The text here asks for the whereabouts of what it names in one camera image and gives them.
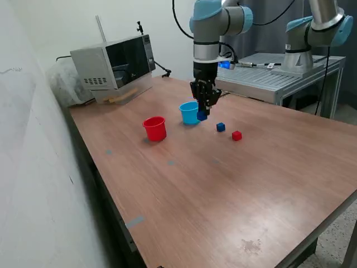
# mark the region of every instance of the plastic bag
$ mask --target plastic bag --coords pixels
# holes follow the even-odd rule
[[[89,90],[85,90],[72,58],[59,59],[46,73],[50,87],[63,106],[82,104],[94,98]]]

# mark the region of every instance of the aluminum workbench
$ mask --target aluminum workbench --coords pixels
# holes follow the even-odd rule
[[[313,56],[314,61],[323,56]],[[320,116],[333,118],[336,111],[341,78],[346,57],[330,56],[324,94],[321,100]],[[246,63],[283,63],[284,54],[257,53],[239,60]],[[326,59],[320,63],[324,69],[307,78],[275,75],[271,69],[236,66],[234,70],[218,68],[216,87],[227,92],[282,106],[283,100],[305,88],[323,80]]]

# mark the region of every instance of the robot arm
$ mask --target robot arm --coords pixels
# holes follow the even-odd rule
[[[348,38],[353,18],[346,16],[336,0],[309,0],[312,16],[300,18],[287,25],[287,45],[284,63],[276,74],[303,77],[313,71],[313,46],[340,46]],[[237,0],[197,0],[190,29],[194,34],[194,78],[192,95],[199,104],[197,118],[207,119],[221,91],[215,88],[220,36],[247,32],[253,24],[253,14]]]
[[[215,88],[219,56],[220,36],[237,35],[250,29],[253,14],[248,7],[237,1],[197,0],[190,29],[194,34],[194,78],[192,95],[199,104],[197,118],[207,119],[210,108],[215,105],[221,91]]]
[[[353,26],[353,17],[346,16],[336,0],[309,0],[312,16],[300,18],[287,24],[287,43],[282,73],[300,75],[318,71],[313,63],[312,47],[340,46],[348,38]]]

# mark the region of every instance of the plastic cup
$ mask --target plastic cup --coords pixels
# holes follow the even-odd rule
[[[197,112],[199,111],[197,102],[186,102],[180,105],[180,111],[185,125],[196,125],[200,122],[197,120]]]
[[[143,122],[147,138],[150,141],[162,141],[166,138],[165,118],[154,116]]]

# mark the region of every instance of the blue light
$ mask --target blue light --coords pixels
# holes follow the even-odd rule
[[[221,61],[218,63],[218,67],[224,68],[224,69],[229,69],[230,63],[229,61]]]

